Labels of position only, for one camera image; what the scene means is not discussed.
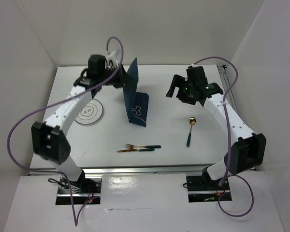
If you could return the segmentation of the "dark blue cloth placemat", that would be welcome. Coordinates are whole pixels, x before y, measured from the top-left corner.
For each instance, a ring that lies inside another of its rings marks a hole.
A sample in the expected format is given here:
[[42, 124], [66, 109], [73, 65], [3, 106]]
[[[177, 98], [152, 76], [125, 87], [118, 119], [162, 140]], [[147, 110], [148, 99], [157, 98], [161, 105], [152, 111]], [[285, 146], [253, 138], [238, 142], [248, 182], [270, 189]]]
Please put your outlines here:
[[123, 87], [123, 97], [128, 122], [146, 127], [149, 95], [145, 92], [137, 91], [139, 81], [137, 58], [130, 64], [127, 75], [130, 82]]

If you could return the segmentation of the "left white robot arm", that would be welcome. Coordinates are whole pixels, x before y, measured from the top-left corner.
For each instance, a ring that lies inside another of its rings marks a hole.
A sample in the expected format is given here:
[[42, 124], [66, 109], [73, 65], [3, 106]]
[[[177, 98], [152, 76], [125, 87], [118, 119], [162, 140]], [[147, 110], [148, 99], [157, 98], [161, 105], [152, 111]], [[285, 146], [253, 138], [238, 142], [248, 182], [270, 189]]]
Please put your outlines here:
[[96, 190], [98, 187], [97, 183], [85, 177], [85, 172], [70, 156], [71, 146], [66, 138], [70, 126], [103, 85], [121, 88], [131, 83], [132, 78], [120, 64], [117, 51], [107, 56], [91, 55], [88, 67], [74, 82], [67, 99], [44, 122], [32, 125], [34, 153], [64, 173], [73, 192], [79, 193], [87, 188]]

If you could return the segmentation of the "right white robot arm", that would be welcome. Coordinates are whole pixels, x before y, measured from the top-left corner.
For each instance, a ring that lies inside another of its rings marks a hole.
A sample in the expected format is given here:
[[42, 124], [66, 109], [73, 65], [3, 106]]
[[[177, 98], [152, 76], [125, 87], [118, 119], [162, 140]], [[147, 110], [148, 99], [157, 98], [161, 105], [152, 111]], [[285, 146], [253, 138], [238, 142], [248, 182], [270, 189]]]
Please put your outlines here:
[[174, 75], [166, 94], [171, 98], [178, 88], [176, 97], [183, 103], [197, 102], [207, 109], [228, 136], [228, 151], [223, 160], [203, 169], [201, 185], [213, 189], [225, 176], [239, 174], [259, 166], [263, 162], [266, 138], [248, 127], [224, 97], [217, 83], [208, 83], [202, 66], [188, 67], [187, 76]]

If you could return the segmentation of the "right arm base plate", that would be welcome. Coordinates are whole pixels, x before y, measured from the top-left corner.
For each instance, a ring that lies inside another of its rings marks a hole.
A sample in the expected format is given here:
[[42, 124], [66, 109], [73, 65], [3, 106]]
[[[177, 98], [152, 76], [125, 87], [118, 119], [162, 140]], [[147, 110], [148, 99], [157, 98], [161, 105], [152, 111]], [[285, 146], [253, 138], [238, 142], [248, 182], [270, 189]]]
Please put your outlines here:
[[189, 203], [232, 201], [229, 182], [226, 180], [219, 187], [219, 180], [205, 183], [201, 176], [186, 176], [186, 182], [182, 185], [188, 191]]

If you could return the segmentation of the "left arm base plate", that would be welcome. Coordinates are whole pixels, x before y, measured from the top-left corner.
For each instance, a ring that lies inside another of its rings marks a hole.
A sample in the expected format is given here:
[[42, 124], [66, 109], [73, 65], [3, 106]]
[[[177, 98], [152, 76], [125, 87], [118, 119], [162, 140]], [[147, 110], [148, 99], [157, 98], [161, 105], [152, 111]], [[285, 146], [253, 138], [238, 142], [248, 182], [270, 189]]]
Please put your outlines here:
[[[77, 187], [72, 186], [72, 196], [75, 205], [82, 205], [85, 201], [88, 201], [87, 204], [89, 205], [101, 203], [102, 177], [95, 176], [91, 180], [94, 182], [93, 187], [86, 185], [85, 188], [79, 189]], [[70, 205], [71, 199], [67, 181], [63, 177], [61, 177], [59, 181], [49, 178], [48, 182], [55, 183], [58, 185], [55, 204]]]

